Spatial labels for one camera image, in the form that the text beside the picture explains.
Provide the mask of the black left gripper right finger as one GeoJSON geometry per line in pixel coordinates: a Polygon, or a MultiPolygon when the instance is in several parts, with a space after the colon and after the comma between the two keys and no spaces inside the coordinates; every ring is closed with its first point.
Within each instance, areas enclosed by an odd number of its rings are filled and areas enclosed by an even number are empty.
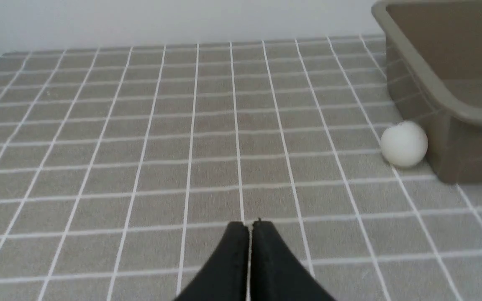
{"type": "Polygon", "coordinates": [[[252,229],[252,301],[333,301],[287,247],[275,225],[257,220],[252,229]]]}

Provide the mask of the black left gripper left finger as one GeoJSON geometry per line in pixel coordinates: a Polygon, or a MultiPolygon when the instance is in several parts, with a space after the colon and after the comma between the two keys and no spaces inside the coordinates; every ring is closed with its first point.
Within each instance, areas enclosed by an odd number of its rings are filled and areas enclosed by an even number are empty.
{"type": "Polygon", "coordinates": [[[249,230],[230,222],[214,252],[177,301],[244,301],[249,262],[249,230]]]}

